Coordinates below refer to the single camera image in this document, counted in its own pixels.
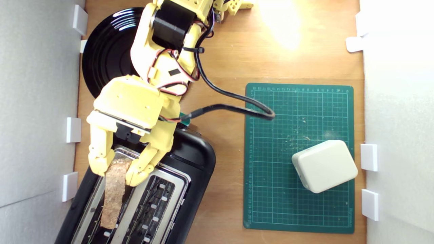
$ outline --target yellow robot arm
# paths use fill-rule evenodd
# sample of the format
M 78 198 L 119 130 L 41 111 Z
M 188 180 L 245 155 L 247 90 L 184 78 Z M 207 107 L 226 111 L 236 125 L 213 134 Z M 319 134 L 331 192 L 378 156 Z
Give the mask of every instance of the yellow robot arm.
M 171 150 L 176 121 L 164 118 L 179 117 L 181 96 L 188 83 L 197 79 L 194 53 L 185 48 L 195 47 L 212 2 L 159 0 L 146 5 L 131 48 L 132 63 L 140 77 L 111 80 L 96 98 L 94 111 L 87 118 L 91 125 L 89 164 L 94 173 L 104 176 L 113 160 L 114 134 L 131 142 L 147 143 L 127 171 L 125 183 L 130 186 L 142 183 Z M 154 41 L 155 31 L 164 35 L 161 26 L 157 29 L 157 21 L 164 21 L 165 15 L 170 14 L 168 11 L 180 7 L 188 10 L 179 10 L 181 15 L 194 17 L 183 35 L 182 46 L 167 47 L 162 45 L 167 40 Z

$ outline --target grid lines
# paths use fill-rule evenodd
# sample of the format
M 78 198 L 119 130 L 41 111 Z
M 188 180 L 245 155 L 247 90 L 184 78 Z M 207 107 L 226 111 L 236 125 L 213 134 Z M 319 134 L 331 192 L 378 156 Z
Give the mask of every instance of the grid lines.
M 354 232 L 354 181 L 314 194 L 291 162 L 294 153 L 330 139 L 345 141 L 354 156 L 352 88 L 250 83 L 246 95 L 270 106 L 276 118 L 246 116 L 244 226 Z

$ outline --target black cable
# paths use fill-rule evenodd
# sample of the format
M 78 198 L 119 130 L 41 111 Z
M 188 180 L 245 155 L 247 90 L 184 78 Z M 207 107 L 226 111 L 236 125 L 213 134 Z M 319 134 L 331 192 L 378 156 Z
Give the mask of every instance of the black cable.
M 197 41 L 196 44 L 196 48 L 198 49 L 203 40 L 209 36 L 209 34 L 213 31 L 214 29 L 214 24 L 215 24 L 215 16 L 214 16 L 214 9 L 211 8 L 211 14 L 210 14 L 210 18 L 211 20 L 209 20 L 211 22 L 210 27 L 200 36 L 199 40 Z M 247 109 L 247 108 L 243 108 L 243 107 L 238 107 L 238 106 L 233 106 L 233 105 L 226 105 L 226 104 L 214 104 L 214 105 L 210 105 L 207 107 L 203 107 L 201 109 L 196 109 L 193 112 L 191 112 L 190 114 L 184 115 L 180 118 L 176 118 L 176 119 L 180 119 L 180 120 L 185 120 L 185 119 L 192 119 L 195 117 L 198 117 L 204 113 L 210 112 L 210 111 L 214 111 L 214 110 L 218 110 L 218 109 L 225 109 L 225 110 L 229 110 L 229 111 L 233 111 L 233 112 L 238 112 L 238 113 L 243 113 L 246 115 L 250 115 L 253 117 L 257 117 L 257 118 L 262 118 L 262 119 L 267 119 L 267 120 L 272 120 L 274 119 L 274 117 L 276 116 L 276 114 L 274 113 L 274 111 L 272 109 L 270 109 L 268 106 L 266 106 L 265 104 L 254 100 L 252 98 L 249 97 L 245 97 L 242 95 L 238 95 L 236 93 L 232 93 L 232 92 L 228 92 L 225 91 L 217 86 L 215 86 L 206 76 L 204 69 L 202 67 L 202 63 L 199 57 L 199 52 L 195 52 L 194 53 L 194 59 L 196 61 L 197 64 L 197 68 L 199 70 L 200 75 L 202 76 L 202 78 L 204 79 L 204 81 L 206 82 L 206 84 L 208 86 L 210 86 L 214 91 L 223 94 L 225 96 L 228 97 L 232 97 L 238 100 L 242 100 L 245 101 L 247 103 L 250 103 L 258 108 L 260 108 L 261 110 L 263 110 L 265 113 L 261 113 L 252 109 Z

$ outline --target white clip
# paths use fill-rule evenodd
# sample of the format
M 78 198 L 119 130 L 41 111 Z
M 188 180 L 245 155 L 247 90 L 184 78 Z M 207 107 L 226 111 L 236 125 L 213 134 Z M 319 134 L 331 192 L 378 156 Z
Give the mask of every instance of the white clip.
M 364 12 L 360 11 L 355 15 L 355 26 L 357 36 L 347 37 L 345 40 L 347 50 L 350 53 L 362 51 L 364 48 L 363 37 L 369 33 L 370 28 L 370 22 Z
M 80 53 L 84 52 L 84 48 L 86 47 L 86 43 L 87 43 L 87 39 L 86 40 L 81 40 L 81 43 L 80 43 Z
M 361 144 L 360 161 L 361 161 L 362 169 L 377 172 L 378 171 L 377 145 Z
M 345 39 L 347 45 L 347 50 L 350 53 L 358 52 L 363 50 L 363 38 L 359 36 L 350 36 Z
M 362 214 L 378 221 L 378 193 L 362 189 Z
M 82 9 L 78 4 L 76 4 L 74 7 L 74 20 L 72 21 L 72 27 L 82 36 L 86 35 L 87 18 L 88 15 L 86 11 Z

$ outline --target wire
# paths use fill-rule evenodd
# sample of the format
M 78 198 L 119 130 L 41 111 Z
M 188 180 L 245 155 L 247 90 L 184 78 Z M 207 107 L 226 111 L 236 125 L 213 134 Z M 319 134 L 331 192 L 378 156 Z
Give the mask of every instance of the wire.
M 215 25 L 215 16 L 214 16 L 214 9 L 211 8 L 211 14 L 210 14 L 210 27 L 200 36 L 199 40 L 196 43 L 196 48 L 199 48 L 203 42 L 203 40 L 210 35 L 210 33 L 213 31 L 214 29 L 214 25 Z M 257 117 L 257 118 L 262 118 L 262 119 L 267 119 L 267 120 L 272 120 L 274 119 L 274 117 L 276 116 L 276 114 L 274 113 L 274 111 L 272 109 L 270 109 L 268 106 L 266 106 L 265 104 L 254 100 L 252 98 L 249 97 L 245 97 L 242 95 L 238 95 L 236 93 L 232 93 L 232 92 L 228 92 L 225 91 L 217 86 L 215 86 L 206 76 L 204 69 L 202 67 L 202 63 L 199 57 L 199 52 L 195 52 L 194 53 L 194 59 L 196 60 L 196 64 L 197 64 L 197 69 L 199 70 L 200 75 L 202 76 L 202 79 L 205 81 L 205 83 L 210 86 L 214 91 L 223 94 L 225 96 L 228 97 L 232 97 L 238 100 L 242 100 L 246 103 L 252 104 L 258 108 L 260 108 L 261 110 L 263 110 L 265 113 L 261 113 L 252 109 L 247 109 L 244 107 L 238 107 L 238 106 L 232 106 L 232 105 L 226 105 L 226 104 L 214 104 L 214 105 L 210 105 L 210 106 L 206 106 L 200 109 L 196 109 L 193 112 L 186 114 L 182 117 L 179 118 L 175 118 L 175 119 L 171 119 L 173 121 L 183 121 L 186 119 L 192 119 L 192 118 L 196 118 L 200 115 L 203 115 L 207 112 L 211 112 L 214 110 L 218 110 L 218 109 L 225 109 L 225 110 L 229 110 L 229 111 L 233 111 L 233 112 L 237 112 L 237 113 L 243 113 L 245 115 L 250 115 L 253 117 Z
M 169 55 L 175 60 L 176 64 L 178 65 L 179 70 L 184 73 L 184 75 L 186 75 L 188 77 L 188 79 L 191 82 L 195 82 L 199 80 L 199 73 L 196 73 L 196 77 L 192 77 L 183 67 L 182 65 L 179 63 L 178 59 L 176 58 L 175 54 L 172 52 L 169 52 Z
M 168 52 L 169 55 L 170 55 L 170 57 L 175 60 L 176 64 L 178 65 L 178 69 L 182 73 L 184 73 L 184 75 L 186 75 L 188 77 L 189 81 L 194 82 L 194 81 L 198 81 L 199 80 L 199 71 L 197 69 L 196 69 L 196 78 L 194 78 L 187 71 L 185 71 L 184 68 L 181 66 L 181 64 L 178 62 L 178 59 L 177 59 L 177 57 L 176 57 L 176 55 L 174 53 L 174 50 L 166 48 L 166 49 L 161 49 L 161 50 L 157 51 L 157 54 L 155 55 L 155 59 L 152 62 L 152 66 L 149 67 L 148 75 L 146 77 L 146 80 L 147 80 L 148 83 L 150 83 L 150 79 L 149 79 L 149 72 L 150 72 L 150 70 L 155 66 L 155 64 L 156 64 L 158 58 L 160 57 L 160 55 L 163 54 L 163 53 L 165 53 L 165 52 Z M 185 87 L 185 91 L 183 91 L 182 93 L 175 93 L 175 92 L 171 92 L 171 91 L 167 90 L 167 88 L 170 88 L 170 87 L 173 87 L 173 86 L 176 86 L 176 85 L 183 85 Z M 168 83 L 160 84 L 159 86 L 157 86 L 157 89 L 160 90 L 161 92 L 164 92 L 164 93 L 167 93 L 167 94 L 171 94 L 171 95 L 174 95 L 174 96 L 182 96 L 182 95 L 184 95 L 188 91 L 188 83 L 185 82 L 185 81 L 168 82 Z

